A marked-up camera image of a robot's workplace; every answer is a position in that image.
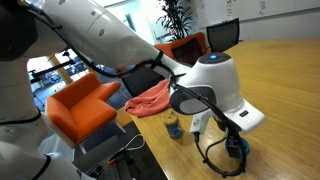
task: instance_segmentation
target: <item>red cloth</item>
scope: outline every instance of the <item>red cloth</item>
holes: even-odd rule
[[[125,110],[137,117],[157,114],[169,107],[169,83],[162,80],[137,97],[126,102]]]

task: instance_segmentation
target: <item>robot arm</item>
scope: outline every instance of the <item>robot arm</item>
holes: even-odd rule
[[[46,12],[56,26],[62,27],[59,31],[73,48],[97,64],[118,68],[156,59],[159,54],[159,50],[91,0],[40,0],[34,6]],[[45,29],[43,25],[38,24],[37,28]],[[263,114],[240,95],[237,71],[230,56],[222,53],[203,56],[190,68],[163,55],[161,64],[170,68],[171,74],[159,66],[154,71],[166,78],[172,73],[185,74],[176,83],[206,97],[243,132],[250,131],[262,121]],[[196,114],[208,109],[195,97],[174,88],[171,88],[170,104],[182,114]]]
[[[35,24],[31,25],[32,27],[23,30],[32,32],[36,29],[37,36],[29,38],[28,35],[18,34],[19,32],[10,34],[15,27],[4,26],[0,30],[0,34],[4,31],[9,32],[11,36],[8,36],[8,39],[21,35],[20,38],[23,40],[30,40],[25,44],[17,41],[16,47],[23,45],[19,46],[22,47],[19,51],[14,51],[15,48],[10,44],[5,44],[5,51],[2,49],[0,51],[1,73],[10,77],[2,76],[3,78],[0,79],[0,97],[3,104],[6,104],[6,107],[0,109],[1,177],[8,179],[35,177],[39,171],[42,171],[43,164],[48,162],[37,152],[37,146],[47,132],[44,123],[47,117],[44,114],[41,115],[33,103],[30,82],[25,69],[28,59],[60,52],[66,47],[65,42],[89,65],[94,62],[118,68],[157,59],[158,65],[154,71],[170,79],[170,104],[179,113],[197,114],[212,110],[209,114],[217,121],[228,125],[230,119],[232,124],[243,132],[250,131],[262,122],[264,115],[240,95],[236,68],[230,56],[219,53],[203,56],[190,68],[166,55],[159,56],[159,50],[139,38],[92,0],[33,0],[32,2],[33,4],[25,0],[18,1],[20,6],[32,11],[37,19],[34,21]],[[6,14],[8,11],[15,11],[15,7],[6,7],[14,3],[14,1],[0,1],[0,12]],[[0,23],[8,23],[3,18],[5,16],[0,17]],[[184,75],[179,78],[175,76],[181,74]],[[23,122],[30,118],[34,121]],[[202,121],[202,119],[204,118],[200,117],[200,123],[204,124],[201,124],[201,128],[196,129],[195,133],[204,131],[207,120]],[[65,163],[55,155],[50,156],[52,162],[41,177],[59,179],[59,177],[65,177],[63,174],[68,174],[75,179],[81,175],[70,163]]]

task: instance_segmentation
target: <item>orange chair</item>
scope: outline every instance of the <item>orange chair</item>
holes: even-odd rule
[[[94,73],[89,73],[47,98],[46,113],[49,126],[70,148],[84,140],[109,122],[123,127],[115,120],[117,111],[105,100],[120,88],[119,82],[101,84]]]
[[[163,43],[163,44],[155,44],[154,47],[159,49],[159,50],[161,50],[164,54],[166,54],[170,58],[178,60],[178,61],[181,61],[181,60],[179,60],[179,57],[177,57],[174,54],[174,50],[179,48],[179,47],[181,47],[181,46],[183,46],[183,45],[186,45],[188,42],[192,41],[193,39],[196,39],[197,42],[198,42],[198,45],[199,45],[199,49],[195,48],[195,51],[198,51],[198,50],[200,51],[199,53],[196,52],[196,54],[197,54],[196,56],[199,57],[200,55],[210,54],[211,53],[211,51],[207,48],[207,45],[206,45],[206,42],[205,42],[205,37],[204,37],[204,34],[202,32],[198,32],[198,33],[189,35],[189,36],[187,36],[185,38],[179,39],[179,40],[174,41],[174,42]]]

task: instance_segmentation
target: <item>wooden table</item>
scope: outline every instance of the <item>wooden table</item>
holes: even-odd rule
[[[244,41],[226,53],[236,62],[243,96],[266,115],[261,126],[241,134],[251,152],[246,173],[234,179],[319,179],[320,39]],[[202,163],[188,133],[192,117],[179,115],[185,133],[172,140],[164,113],[132,118],[168,179],[220,179]],[[209,121],[202,149],[222,136]],[[210,158],[225,170],[238,166],[223,144],[212,148]]]

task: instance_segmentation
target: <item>black cable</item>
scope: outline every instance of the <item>black cable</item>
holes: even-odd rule
[[[47,158],[46,162],[44,163],[44,165],[42,166],[40,171],[32,178],[32,180],[37,180],[46,171],[46,169],[50,165],[51,157],[49,155],[46,155],[46,154],[44,154],[44,156]]]
[[[245,172],[245,165],[246,165],[246,161],[247,161],[247,159],[246,159],[247,156],[246,156],[246,151],[245,151],[244,145],[242,143],[242,139],[241,139],[240,135],[238,134],[238,132],[235,130],[235,128],[238,128],[237,125],[234,124],[233,121],[230,121],[229,118],[226,117],[218,107],[216,107],[215,105],[211,104],[206,98],[202,97],[201,95],[198,95],[195,92],[191,91],[190,89],[188,89],[186,87],[183,87],[183,86],[181,86],[179,84],[176,84],[176,89],[177,90],[182,90],[182,91],[188,93],[189,95],[195,97],[196,99],[198,99],[199,101],[201,101],[202,103],[207,105],[216,114],[216,116],[222,121],[222,123],[224,123],[224,125],[228,128],[229,132],[235,136],[236,140],[239,143],[239,147],[240,147],[240,150],[241,150],[241,162],[239,164],[239,167],[236,170],[232,171],[232,172],[223,171],[223,170],[219,169],[217,166],[215,166],[209,160],[209,158],[205,154],[203,154],[203,152],[202,152],[202,150],[201,150],[201,148],[199,147],[199,144],[198,144],[199,143],[199,133],[195,133],[194,137],[195,137],[196,146],[197,146],[197,149],[198,149],[199,153],[201,154],[201,156],[203,158],[203,162],[206,163],[212,170],[214,170],[215,172],[221,174],[223,178],[225,178],[227,176],[237,176],[240,173]]]
[[[44,23],[45,25],[47,25],[48,27],[51,28],[51,24],[47,21],[45,21],[41,16],[39,16],[38,13],[32,11],[31,9],[28,9],[28,12],[36,19],[38,19],[39,21],[41,21],[42,23]]]
[[[0,126],[3,125],[8,125],[8,124],[26,124],[26,123],[32,123],[36,120],[38,120],[41,117],[41,111],[37,107],[38,113],[36,116],[29,118],[29,119],[23,119],[23,120],[15,120],[15,121],[5,121],[5,122],[0,122]]]
[[[225,140],[226,140],[226,138],[223,137],[223,138],[220,139],[219,141],[210,144],[210,145],[207,147],[207,149],[206,149],[205,157],[208,157],[208,152],[209,152],[209,150],[210,150],[213,146],[215,146],[215,145],[217,145],[217,144],[220,144],[220,143],[222,143],[222,142],[225,141]]]

